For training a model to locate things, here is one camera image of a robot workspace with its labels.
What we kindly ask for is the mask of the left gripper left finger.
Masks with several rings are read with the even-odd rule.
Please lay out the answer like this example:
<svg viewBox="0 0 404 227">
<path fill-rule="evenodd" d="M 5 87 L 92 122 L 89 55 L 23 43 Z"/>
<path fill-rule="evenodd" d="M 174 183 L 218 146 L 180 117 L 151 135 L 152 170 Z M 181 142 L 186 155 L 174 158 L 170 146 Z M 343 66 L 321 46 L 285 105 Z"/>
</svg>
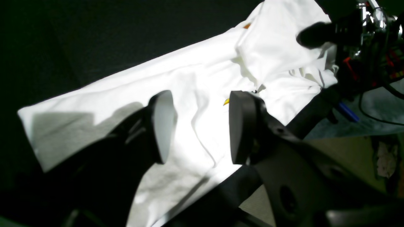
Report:
<svg viewBox="0 0 404 227">
<path fill-rule="evenodd" d="M 99 140 L 39 177 L 1 192 L 1 217 L 28 227 L 125 227 L 143 175 L 167 161 L 176 110 L 152 96 Z"/>
</svg>

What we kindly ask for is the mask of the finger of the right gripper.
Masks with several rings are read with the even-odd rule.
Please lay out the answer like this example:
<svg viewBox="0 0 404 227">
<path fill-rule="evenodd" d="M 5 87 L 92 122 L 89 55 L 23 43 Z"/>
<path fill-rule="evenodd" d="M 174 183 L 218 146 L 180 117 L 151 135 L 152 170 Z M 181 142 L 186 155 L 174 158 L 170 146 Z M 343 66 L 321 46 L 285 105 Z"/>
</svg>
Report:
<svg viewBox="0 0 404 227">
<path fill-rule="evenodd" d="M 362 45 L 362 26 L 354 21 L 317 22 L 300 31 L 296 37 L 299 45 L 308 49 L 319 48 L 325 43 L 343 46 Z"/>
</svg>

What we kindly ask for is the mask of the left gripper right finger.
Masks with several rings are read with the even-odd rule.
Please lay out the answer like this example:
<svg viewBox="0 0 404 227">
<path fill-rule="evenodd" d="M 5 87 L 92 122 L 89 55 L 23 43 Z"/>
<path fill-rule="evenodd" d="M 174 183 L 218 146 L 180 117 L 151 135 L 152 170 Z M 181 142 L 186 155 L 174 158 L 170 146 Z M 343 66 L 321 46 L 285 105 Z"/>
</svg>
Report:
<svg viewBox="0 0 404 227">
<path fill-rule="evenodd" d="M 229 132 L 234 164 L 252 166 L 277 227 L 402 227 L 403 200 L 375 190 L 303 143 L 252 92 L 232 91 Z"/>
</svg>

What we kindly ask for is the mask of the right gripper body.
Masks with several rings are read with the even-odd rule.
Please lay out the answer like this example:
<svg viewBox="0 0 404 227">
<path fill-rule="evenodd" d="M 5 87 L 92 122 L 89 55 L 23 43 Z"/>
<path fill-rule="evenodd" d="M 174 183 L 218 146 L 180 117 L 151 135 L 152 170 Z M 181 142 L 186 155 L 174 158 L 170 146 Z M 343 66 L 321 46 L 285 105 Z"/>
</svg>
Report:
<svg viewBox="0 0 404 227">
<path fill-rule="evenodd" d="M 403 14 L 390 15 L 375 0 L 362 0 L 350 15 L 335 21 L 336 77 L 346 92 L 385 88 L 403 79 Z"/>
</svg>

